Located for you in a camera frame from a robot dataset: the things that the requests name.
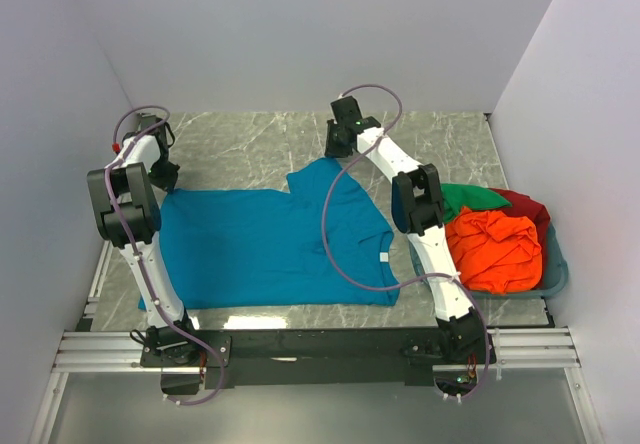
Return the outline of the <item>blue t-shirt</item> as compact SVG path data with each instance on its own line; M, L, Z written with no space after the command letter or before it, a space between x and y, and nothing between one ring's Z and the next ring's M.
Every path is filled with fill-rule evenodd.
M160 249L185 307L395 305L387 261L394 233L340 170L321 158L288 174L286 191L167 195Z

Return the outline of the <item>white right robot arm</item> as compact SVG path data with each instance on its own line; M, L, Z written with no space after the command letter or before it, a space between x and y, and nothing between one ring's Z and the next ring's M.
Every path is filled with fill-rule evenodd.
M409 156L378 120L362 115L354 97L340 96L331 103L331 110L325 155L366 158L391 184L392 219L422 266L424 273L416 279L427 282L431 290L443 360L489 364L491 340L485 320L462 286L447 244L436 167Z

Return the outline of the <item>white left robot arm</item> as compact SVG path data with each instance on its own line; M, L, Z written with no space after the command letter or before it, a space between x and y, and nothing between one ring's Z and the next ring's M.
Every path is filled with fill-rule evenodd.
M147 329L130 338L149 367L194 366L203 351L185 305L173 288L159 242L160 206L154 191L175 189L179 166L169 160L174 134L166 119L138 115L139 127L112 144L114 160L87 174L100 236L119 250L139 288Z

